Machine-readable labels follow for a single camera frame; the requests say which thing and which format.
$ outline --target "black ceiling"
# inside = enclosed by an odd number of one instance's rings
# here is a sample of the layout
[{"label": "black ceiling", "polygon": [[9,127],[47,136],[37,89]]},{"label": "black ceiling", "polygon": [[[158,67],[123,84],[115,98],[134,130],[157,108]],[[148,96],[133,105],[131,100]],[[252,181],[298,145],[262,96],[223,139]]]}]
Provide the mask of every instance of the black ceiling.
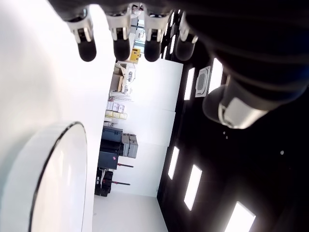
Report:
[{"label": "black ceiling", "polygon": [[[309,219],[309,92],[248,129],[232,130],[208,120],[202,112],[203,99],[194,98],[198,70],[207,62],[204,46],[197,43],[183,67],[157,196],[169,232],[224,232],[236,201],[256,215],[250,232],[307,231],[303,226]],[[196,68],[193,90],[191,100],[184,102],[191,67]],[[167,173],[175,145],[180,152],[170,180]],[[189,211],[183,200],[193,164],[203,173]]]}]

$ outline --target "gray box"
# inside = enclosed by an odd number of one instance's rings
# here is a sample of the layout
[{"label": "gray box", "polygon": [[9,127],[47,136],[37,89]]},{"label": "gray box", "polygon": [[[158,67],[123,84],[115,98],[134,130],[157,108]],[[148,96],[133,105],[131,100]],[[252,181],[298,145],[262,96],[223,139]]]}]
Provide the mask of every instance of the gray box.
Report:
[{"label": "gray box", "polygon": [[129,140],[130,140],[130,147],[129,147],[129,151],[128,151],[127,156],[130,157],[130,158],[136,158],[137,149],[139,147],[139,145],[137,143],[136,135],[130,134]]},{"label": "gray box", "polygon": [[130,140],[128,134],[122,134],[121,142],[124,145],[123,156],[127,156],[130,147]]}]

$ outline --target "rectangular light panel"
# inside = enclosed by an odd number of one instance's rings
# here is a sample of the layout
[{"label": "rectangular light panel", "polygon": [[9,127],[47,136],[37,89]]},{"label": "rectangular light panel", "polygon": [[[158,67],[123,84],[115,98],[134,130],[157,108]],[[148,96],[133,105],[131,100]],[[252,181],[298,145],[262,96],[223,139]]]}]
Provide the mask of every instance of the rectangular light panel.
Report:
[{"label": "rectangular light panel", "polygon": [[212,92],[214,89],[216,89],[221,85],[222,72],[223,72],[223,65],[217,58],[215,58],[213,60],[212,71],[211,71],[211,83],[209,84],[208,93]]},{"label": "rectangular light panel", "polygon": [[195,68],[192,68],[188,72],[187,84],[185,86],[185,92],[184,92],[184,100],[190,100],[194,71],[195,71]]},{"label": "rectangular light panel", "polygon": [[165,59],[165,58],[166,58],[166,49],[167,49],[167,46],[164,48],[164,52],[163,52],[163,57],[162,57],[162,59]]},{"label": "rectangular light panel", "polygon": [[172,13],[172,16],[170,17],[170,27],[173,25],[174,22],[174,12]]},{"label": "rectangular light panel", "polygon": [[197,194],[199,181],[202,176],[202,170],[200,170],[195,164],[192,167],[187,192],[185,193],[184,203],[187,205],[189,210],[192,210],[192,206]]},{"label": "rectangular light panel", "polygon": [[174,35],[173,38],[172,38],[172,44],[170,46],[170,51],[169,51],[170,54],[172,54],[173,51],[174,51],[175,37],[176,37],[176,35]]},{"label": "rectangular light panel", "polygon": [[176,163],[178,159],[178,154],[179,154],[179,149],[177,147],[174,147],[173,154],[172,154],[172,159],[170,161],[169,165],[169,177],[172,180],[176,168]]},{"label": "rectangular light panel", "polygon": [[168,26],[169,26],[169,24],[167,23],[166,24],[166,28],[165,28],[165,32],[164,32],[164,35],[166,36],[166,33],[168,32]]},{"label": "rectangular light panel", "polygon": [[225,232],[248,232],[254,219],[255,215],[240,202],[237,202]]}]

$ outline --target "robotic hand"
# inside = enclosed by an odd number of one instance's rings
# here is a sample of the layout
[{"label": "robotic hand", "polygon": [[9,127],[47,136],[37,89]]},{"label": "robotic hand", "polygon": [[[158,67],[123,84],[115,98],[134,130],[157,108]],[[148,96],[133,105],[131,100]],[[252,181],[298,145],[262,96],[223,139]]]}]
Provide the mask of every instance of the robotic hand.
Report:
[{"label": "robotic hand", "polygon": [[[81,58],[92,61],[96,46],[88,5],[104,10],[117,60],[130,54],[130,0],[49,0],[67,22]],[[145,57],[156,61],[173,10],[182,9],[179,60],[188,60],[199,39],[211,58],[229,73],[226,85],[208,94],[204,114],[223,125],[244,129],[277,107],[292,102],[309,81],[308,4],[288,1],[144,0]]]}]

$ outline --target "yellow object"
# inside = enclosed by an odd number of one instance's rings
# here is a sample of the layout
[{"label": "yellow object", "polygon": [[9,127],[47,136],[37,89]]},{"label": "yellow object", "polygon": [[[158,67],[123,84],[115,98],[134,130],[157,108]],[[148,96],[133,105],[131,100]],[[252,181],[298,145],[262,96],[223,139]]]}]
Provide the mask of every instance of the yellow object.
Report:
[{"label": "yellow object", "polygon": [[140,58],[140,49],[133,48],[132,53],[131,53],[131,57],[130,57],[130,61],[137,64],[139,62],[139,58]]}]

